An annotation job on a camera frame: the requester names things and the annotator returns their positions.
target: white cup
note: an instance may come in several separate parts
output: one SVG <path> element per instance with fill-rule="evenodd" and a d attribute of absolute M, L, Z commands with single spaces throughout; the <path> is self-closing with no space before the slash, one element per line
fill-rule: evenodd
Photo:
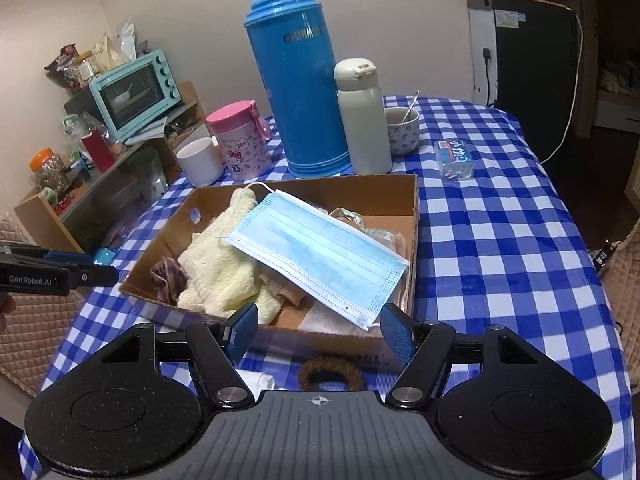
<path fill-rule="evenodd" d="M 213 184 L 224 169 L 211 137 L 190 142 L 178 151 L 176 158 L 193 187 Z"/>

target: white cable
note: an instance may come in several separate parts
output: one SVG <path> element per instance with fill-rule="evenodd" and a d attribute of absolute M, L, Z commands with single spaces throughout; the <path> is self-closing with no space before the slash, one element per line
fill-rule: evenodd
<path fill-rule="evenodd" d="M 562 145 L 564 144 L 564 140 L 566 139 L 566 133 L 569 131 L 569 126 L 571 125 L 571 118 L 574 116 L 575 97 L 578 94 L 578 79 L 580 79 L 580 62 L 582 60 L 582 47 L 584 46 L 584 31 L 582 30 L 582 23 L 580 22 L 580 16 L 578 16 L 577 12 L 575 13 L 575 19 L 576 19 L 576 22 L 578 23 L 578 28 L 580 29 L 580 50 L 578 51 L 578 67 L 575 70 L 574 100 L 571 103 L 571 111 L 569 112 L 569 119 L 566 122 L 566 128 L 564 129 L 564 135 L 562 136 L 562 140 L 560 141 L 560 144 L 558 144 L 558 147 L 553 150 L 551 155 L 549 155 L 545 160 L 540 162 L 540 164 L 546 164 L 547 162 L 549 162 L 551 160 L 551 157 L 553 157 L 558 152 L 558 150 L 562 148 Z"/>

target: screw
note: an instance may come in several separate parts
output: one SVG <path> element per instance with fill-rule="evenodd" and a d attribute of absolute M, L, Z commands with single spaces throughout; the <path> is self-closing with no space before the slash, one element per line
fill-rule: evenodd
<path fill-rule="evenodd" d="M 248 397 L 248 393 L 243 388 L 239 388 L 238 386 L 227 386 L 226 388 L 222 388 L 218 390 L 216 393 L 218 400 L 222 402 L 228 402 L 229 404 L 235 404 L 236 402 L 241 402 Z"/>
<path fill-rule="evenodd" d="M 398 402 L 417 402 L 422 398 L 422 391 L 411 386 L 402 386 L 393 390 L 391 396 Z"/>

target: plastic bottle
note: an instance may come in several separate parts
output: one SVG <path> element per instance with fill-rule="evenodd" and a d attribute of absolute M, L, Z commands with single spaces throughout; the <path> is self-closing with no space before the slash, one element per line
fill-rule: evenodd
<path fill-rule="evenodd" d="M 376 66 L 362 57 L 345 59 L 334 77 L 353 173 L 388 173 L 391 147 Z"/>
<path fill-rule="evenodd" d="M 334 82 L 334 51 L 316 0 L 254 0 L 244 27 L 289 171 L 329 176 L 349 167 Z"/>

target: yellow towel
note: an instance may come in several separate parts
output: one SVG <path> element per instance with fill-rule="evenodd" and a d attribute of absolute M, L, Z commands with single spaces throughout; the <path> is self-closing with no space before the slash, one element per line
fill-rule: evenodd
<path fill-rule="evenodd" d="M 229 317 L 247 301 L 255 301 L 261 324 L 269 324 L 280 311 L 283 300 L 260 284 L 256 261 L 217 238 L 229 234 L 256 205 L 251 189 L 236 189 L 229 208 L 203 232 L 193 234 L 191 245 L 178 257 L 189 277 L 178 307 Z"/>

